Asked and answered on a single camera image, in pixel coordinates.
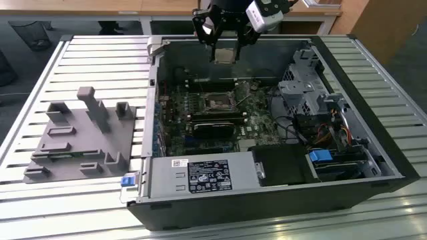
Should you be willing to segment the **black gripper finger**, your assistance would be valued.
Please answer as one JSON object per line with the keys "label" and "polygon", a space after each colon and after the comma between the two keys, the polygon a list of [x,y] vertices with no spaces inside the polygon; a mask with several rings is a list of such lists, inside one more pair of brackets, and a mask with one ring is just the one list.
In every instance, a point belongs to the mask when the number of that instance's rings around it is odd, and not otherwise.
{"label": "black gripper finger", "polygon": [[252,26],[248,26],[248,21],[236,18],[233,20],[233,31],[236,33],[236,43],[233,48],[233,60],[240,59],[241,48],[246,45],[253,45],[258,39],[260,33],[254,31]]}
{"label": "black gripper finger", "polygon": [[[214,27],[213,20],[218,19],[220,9],[217,7],[208,7],[206,9],[194,8],[192,10],[192,25],[198,42],[210,47],[209,62],[214,60],[216,43],[220,36],[220,31]],[[204,25],[208,18],[212,22],[210,32],[206,33]]]}

